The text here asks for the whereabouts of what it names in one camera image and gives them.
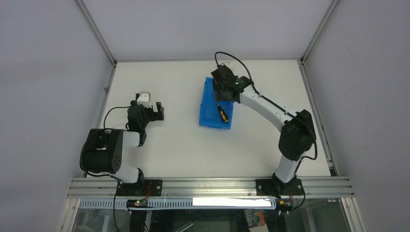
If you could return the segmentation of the black yellow screwdriver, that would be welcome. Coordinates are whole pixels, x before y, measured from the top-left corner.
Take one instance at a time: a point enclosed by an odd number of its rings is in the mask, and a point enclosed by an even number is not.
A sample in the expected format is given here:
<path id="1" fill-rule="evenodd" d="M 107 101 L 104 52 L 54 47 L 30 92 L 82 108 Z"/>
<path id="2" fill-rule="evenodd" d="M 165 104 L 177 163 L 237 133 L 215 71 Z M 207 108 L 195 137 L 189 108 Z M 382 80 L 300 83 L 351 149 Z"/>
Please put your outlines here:
<path id="1" fill-rule="evenodd" d="M 217 103 L 217 109 L 220 113 L 220 116 L 221 116 L 223 122 L 228 123 L 229 122 L 229 117 L 228 117 L 228 115 L 226 114 L 226 112 L 224 111 L 224 109 L 222 108 L 222 106 L 219 103 Z"/>

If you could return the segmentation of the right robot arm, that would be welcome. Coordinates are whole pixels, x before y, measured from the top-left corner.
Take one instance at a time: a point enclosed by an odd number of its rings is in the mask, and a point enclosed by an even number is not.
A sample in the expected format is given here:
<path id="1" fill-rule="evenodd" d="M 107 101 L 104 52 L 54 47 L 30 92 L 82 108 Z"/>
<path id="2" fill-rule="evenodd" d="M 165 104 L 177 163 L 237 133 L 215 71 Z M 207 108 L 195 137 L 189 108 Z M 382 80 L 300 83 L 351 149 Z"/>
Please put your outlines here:
<path id="1" fill-rule="evenodd" d="M 306 153 L 311 148 L 317 149 L 311 113 L 307 110 L 295 111 L 273 102 L 256 88 L 250 78 L 234 75 L 225 65 L 219 65 L 211 75 L 217 100 L 247 106 L 279 131 L 278 148 L 281 158 L 273 173 L 273 180 L 281 184 L 293 181 Z"/>

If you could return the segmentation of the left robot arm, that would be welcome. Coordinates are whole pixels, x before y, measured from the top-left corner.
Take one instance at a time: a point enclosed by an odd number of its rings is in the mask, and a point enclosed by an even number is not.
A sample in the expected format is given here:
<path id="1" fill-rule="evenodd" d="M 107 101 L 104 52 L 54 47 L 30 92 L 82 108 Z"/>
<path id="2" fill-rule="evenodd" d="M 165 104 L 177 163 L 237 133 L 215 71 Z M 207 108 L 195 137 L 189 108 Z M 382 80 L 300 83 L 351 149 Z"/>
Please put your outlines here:
<path id="1" fill-rule="evenodd" d="M 160 102 L 156 109 L 151 103 L 151 94 L 142 91 L 135 95 L 127 109 L 124 129 L 104 126 L 91 129 L 80 152 L 79 165 L 83 172 L 93 177 L 111 177 L 124 184 L 145 185 L 140 168 L 123 162 L 122 152 L 127 147 L 141 147 L 147 137 L 150 122 L 164 120 L 164 108 Z"/>

